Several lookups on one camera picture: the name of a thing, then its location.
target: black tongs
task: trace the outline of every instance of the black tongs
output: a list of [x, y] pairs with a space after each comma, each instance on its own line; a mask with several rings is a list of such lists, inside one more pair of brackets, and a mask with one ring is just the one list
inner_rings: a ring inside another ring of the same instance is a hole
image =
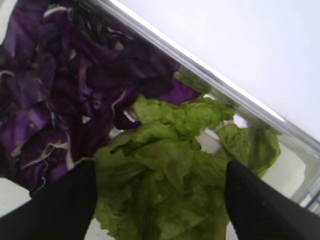
[[[84, 161], [0, 218], [0, 239], [83, 240], [96, 201], [94, 163]], [[225, 204], [239, 240], [320, 239], [319, 217], [276, 192], [237, 161], [227, 166]]]

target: salad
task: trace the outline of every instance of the salad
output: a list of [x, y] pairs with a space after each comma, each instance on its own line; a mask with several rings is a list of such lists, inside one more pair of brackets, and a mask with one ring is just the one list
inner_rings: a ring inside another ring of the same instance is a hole
[[[224, 240], [227, 163], [263, 176], [277, 133], [239, 128], [236, 107], [180, 70], [80, 1], [18, 0], [0, 45], [0, 177], [33, 196], [94, 161], [95, 216], [116, 240]], [[205, 129], [216, 154], [197, 141]]]

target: clear plastic container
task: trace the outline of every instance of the clear plastic container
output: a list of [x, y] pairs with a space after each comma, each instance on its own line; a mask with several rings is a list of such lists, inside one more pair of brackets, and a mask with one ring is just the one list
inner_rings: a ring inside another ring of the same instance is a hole
[[[6, 32], [7, 22], [15, 2], [15, 0], [0, 0], [0, 42], [2, 42]], [[203, 81], [211, 85], [210, 97], [222, 102], [235, 101], [239, 103], [241, 107], [239, 107], [234, 118], [234, 122], [238, 126], [246, 127], [267, 123], [282, 132], [283, 135], [279, 137], [281, 155], [263, 177], [263, 180], [302, 207], [308, 208], [316, 214], [320, 213], [318, 203], [320, 195], [320, 143], [318, 141], [267, 108], [263, 103], [256, 101], [254, 98], [248, 98], [223, 75], [175, 44], [133, 12], [121, 9], [109, 0], [83, 0], [83, 2], [94, 11], [125, 24], [180, 62], [184, 67], [197, 74]], [[208, 152], [213, 153], [220, 147], [219, 139], [212, 131], [204, 131], [198, 140], [203, 149]], [[16, 186], [8, 185], [2, 179], [0, 179], [1, 188], [5, 188], [9, 192], [18, 191], [21, 193], [23, 191], [22, 189], [17, 190]], [[27, 201], [27, 194], [23, 195], [21, 199], [20, 204]], [[10, 208], [14, 207], [17, 206], [9, 206], [7, 211], [2, 210], [7, 206], [0, 199], [0, 213], [9, 212], [12, 210]], [[94, 220], [86, 237], [86, 240], [91, 239], [107, 240], [111, 238], [106, 235], [106, 231], [100, 230], [99, 224]], [[237, 239], [231, 224], [227, 229], [227, 239]]]

